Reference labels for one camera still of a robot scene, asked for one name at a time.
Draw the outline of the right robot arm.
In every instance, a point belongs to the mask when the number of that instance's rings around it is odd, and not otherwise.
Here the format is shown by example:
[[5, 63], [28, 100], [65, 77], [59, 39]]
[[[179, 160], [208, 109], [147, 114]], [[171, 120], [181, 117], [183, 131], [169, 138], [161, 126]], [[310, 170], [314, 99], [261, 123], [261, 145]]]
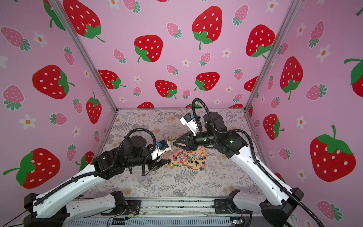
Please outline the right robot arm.
[[236, 214], [243, 211], [259, 213], [274, 227], [290, 227], [288, 220], [304, 193], [284, 183], [262, 163], [254, 153], [249, 134], [246, 133], [244, 139], [237, 130], [228, 130], [220, 114], [211, 112], [199, 122], [195, 118], [187, 113], [180, 119], [190, 131], [179, 137], [174, 146], [185, 151], [196, 151], [201, 147], [216, 149], [242, 168], [263, 192], [262, 196], [257, 196], [235, 190], [215, 208]]

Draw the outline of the clear candy jar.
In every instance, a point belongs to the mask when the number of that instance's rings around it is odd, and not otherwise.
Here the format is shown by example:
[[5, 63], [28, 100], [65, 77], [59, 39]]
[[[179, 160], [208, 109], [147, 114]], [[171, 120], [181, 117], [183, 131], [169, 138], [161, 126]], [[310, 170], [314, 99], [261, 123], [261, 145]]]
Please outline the clear candy jar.
[[177, 155], [179, 151], [178, 147], [175, 147], [173, 144], [171, 145], [171, 149], [164, 154], [165, 159], [173, 159], [174, 155]]

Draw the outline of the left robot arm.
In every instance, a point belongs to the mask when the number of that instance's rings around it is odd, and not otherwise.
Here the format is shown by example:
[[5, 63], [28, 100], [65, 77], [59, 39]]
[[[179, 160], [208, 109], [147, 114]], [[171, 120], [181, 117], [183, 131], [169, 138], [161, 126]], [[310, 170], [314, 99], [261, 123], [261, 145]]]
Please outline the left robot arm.
[[24, 207], [29, 215], [23, 220], [24, 226], [62, 227], [76, 219], [93, 215], [130, 212], [128, 202], [119, 191], [96, 199], [81, 200], [79, 196], [126, 170], [131, 171], [135, 166], [140, 166], [142, 176], [146, 176], [146, 168], [151, 172], [171, 162], [160, 159], [171, 148], [170, 142], [165, 140], [147, 144], [141, 136], [124, 139], [119, 147], [94, 158], [91, 164], [53, 190], [26, 196]]

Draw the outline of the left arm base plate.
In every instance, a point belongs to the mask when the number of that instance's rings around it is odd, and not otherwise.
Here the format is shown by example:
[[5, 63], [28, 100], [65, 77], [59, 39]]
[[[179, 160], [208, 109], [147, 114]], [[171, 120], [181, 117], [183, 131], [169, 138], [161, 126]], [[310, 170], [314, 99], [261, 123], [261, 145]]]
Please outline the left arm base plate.
[[121, 191], [112, 192], [107, 198], [114, 200], [111, 209], [102, 212], [102, 216], [112, 215], [138, 215], [141, 208], [141, 200], [126, 200]]

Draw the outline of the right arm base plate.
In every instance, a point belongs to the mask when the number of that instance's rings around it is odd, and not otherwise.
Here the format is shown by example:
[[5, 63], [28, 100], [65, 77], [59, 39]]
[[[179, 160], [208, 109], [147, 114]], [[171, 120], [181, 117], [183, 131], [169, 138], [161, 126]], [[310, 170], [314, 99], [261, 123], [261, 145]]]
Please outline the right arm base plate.
[[234, 203], [233, 198], [240, 192], [241, 190], [235, 189], [232, 191], [226, 198], [224, 199], [215, 199], [214, 205], [212, 206], [215, 209], [216, 214], [242, 214], [252, 213], [252, 211], [246, 209], [239, 209]]

